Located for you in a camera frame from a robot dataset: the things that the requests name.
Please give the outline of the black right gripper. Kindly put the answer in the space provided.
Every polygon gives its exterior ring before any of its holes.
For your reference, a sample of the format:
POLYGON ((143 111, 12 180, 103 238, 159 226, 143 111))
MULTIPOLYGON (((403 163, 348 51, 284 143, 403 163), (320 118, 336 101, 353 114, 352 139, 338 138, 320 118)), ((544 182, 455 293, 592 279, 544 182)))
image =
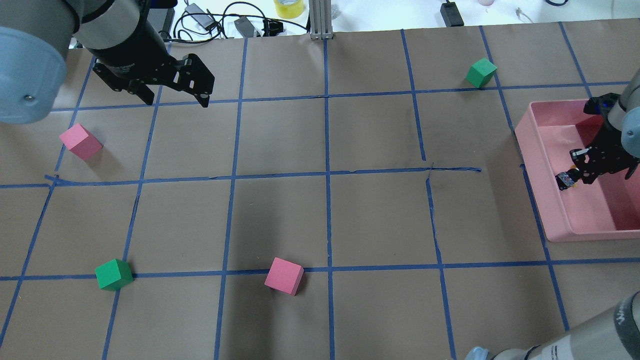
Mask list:
POLYGON ((639 166, 639 158, 624 150, 621 134, 601 127, 585 148, 570 150, 573 167, 564 172, 564 186, 576 187, 579 181, 591 185, 599 176, 621 172, 625 172, 624 180, 629 180, 639 166))

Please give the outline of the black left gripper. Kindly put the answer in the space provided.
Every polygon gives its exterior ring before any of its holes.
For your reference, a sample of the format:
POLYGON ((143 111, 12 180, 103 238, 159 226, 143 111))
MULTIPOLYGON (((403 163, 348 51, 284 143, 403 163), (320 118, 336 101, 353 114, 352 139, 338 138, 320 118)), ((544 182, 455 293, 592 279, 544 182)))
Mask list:
POLYGON ((139 21, 132 34, 109 48, 92 48, 93 71, 112 89, 127 91, 144 104, 154 104, 149 85, 162 85, 186 92, 206 109, 210 105, 215 76, 196 54, 181 60, 169 55, 165 43, 148 20, 139 21))

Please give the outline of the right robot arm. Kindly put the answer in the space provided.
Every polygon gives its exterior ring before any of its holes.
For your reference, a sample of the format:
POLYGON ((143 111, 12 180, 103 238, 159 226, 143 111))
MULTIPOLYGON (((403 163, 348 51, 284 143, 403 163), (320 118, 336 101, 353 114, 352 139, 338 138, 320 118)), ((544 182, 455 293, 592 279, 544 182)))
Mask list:
MULTIPOLYGON (((516 130, 546 239, 639 237, 639 75, 621 94, 535 101, 516 130)), ((637 360, 639 293, 550 341, 468 360, 637 360)))

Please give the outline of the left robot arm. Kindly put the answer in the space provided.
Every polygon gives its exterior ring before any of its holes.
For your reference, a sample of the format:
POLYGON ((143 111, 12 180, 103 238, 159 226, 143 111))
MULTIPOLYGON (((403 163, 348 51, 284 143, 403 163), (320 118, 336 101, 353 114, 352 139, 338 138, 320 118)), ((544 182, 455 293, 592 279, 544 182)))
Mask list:
POLYGON ((67 76, 75 39, 92 55, 92 70, 115 92, 154 104, 151 85, 194 96, 206 108, 215 76, 196 54, 178 60, 148 20, 175 0, 3 0, 0 3, 2 123, 25 125, 50 114, 67 76))

